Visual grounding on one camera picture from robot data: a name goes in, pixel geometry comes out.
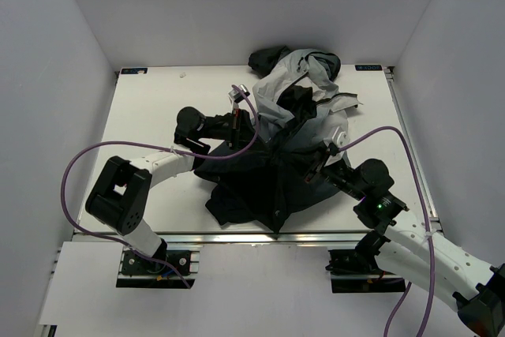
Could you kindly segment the dark navy and grey jacket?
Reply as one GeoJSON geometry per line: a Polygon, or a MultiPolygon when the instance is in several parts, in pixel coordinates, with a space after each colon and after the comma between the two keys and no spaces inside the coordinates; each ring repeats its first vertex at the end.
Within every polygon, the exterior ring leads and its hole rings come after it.
{"type": "Polygon", "coordinates": [[[194,173],[215,183],[205,207],[219,225],[257,221],[278,233],[289,216],[333,197],[321,177],[305,179],[334,137],[349,130],[356,94],[335,80],[340,58],[317,49],[270,47],[250,54],[259,80],[252,88],[260,134],[247,152],[229,159],[222,143],[194,173]]]}

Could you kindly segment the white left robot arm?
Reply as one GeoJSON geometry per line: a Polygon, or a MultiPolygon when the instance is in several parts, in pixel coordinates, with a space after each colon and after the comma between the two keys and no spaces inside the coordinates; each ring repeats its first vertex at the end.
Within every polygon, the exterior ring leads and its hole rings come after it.
{"type": "Polygon", "coordinates": [[[228,114],[210,117],[194,107],[184,107],[178,112],[174,132],[174,143],[183,149],[161,150],[132,161],[109,158],[88,195],[85,210],[137,251],[148,272],[160,272],[166,266],[166,243],[144,221],[150,190],[195,170],[206,160],[230,159],[246,152],[259,131],[255,111],[234,108],[228,114]]]}

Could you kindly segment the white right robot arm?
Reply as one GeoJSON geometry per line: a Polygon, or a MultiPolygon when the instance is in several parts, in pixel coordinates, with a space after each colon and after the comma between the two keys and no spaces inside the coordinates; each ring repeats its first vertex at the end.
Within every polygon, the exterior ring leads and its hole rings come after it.
{"type": "Polygon", "coordinates": [[[474,334],[497,336],[504,327],[504,267],[426,230],[427,222],[391,193],[394,180],[382,161],[329,164],[338,152],[334,145],[311,152],[305,180],[323,178],[357,200],[353,210],[369,229],[354,249],[357,266],[401,276],[443,301],[474,334]]]}

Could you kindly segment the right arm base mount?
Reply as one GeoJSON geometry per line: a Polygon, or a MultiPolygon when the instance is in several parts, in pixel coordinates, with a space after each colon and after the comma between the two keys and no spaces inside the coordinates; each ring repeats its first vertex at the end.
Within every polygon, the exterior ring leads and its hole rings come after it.
{"type": "Polygon", "coordinates": [[[372,230],[352,249],[331,249],[325,267],[331,277],[333,294],[401,293],[406,289],[403,278],[380,269],[376,263],[379,248],[390,240],[372,230]]]}

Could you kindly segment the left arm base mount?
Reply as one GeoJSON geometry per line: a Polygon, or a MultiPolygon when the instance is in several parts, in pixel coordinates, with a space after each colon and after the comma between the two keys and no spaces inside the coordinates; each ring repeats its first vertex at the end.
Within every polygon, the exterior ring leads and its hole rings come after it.
{"type": "Polygon", "coordinates": [[[167,250],[166,261],[174,266],[185,278],[181,278],[164,264],[144,260],[130,250],[125,250],[119,264],[116,279],[117,288],[188,290],[193,286],[199,269],[200,252],[198,250],[167,250]]]}

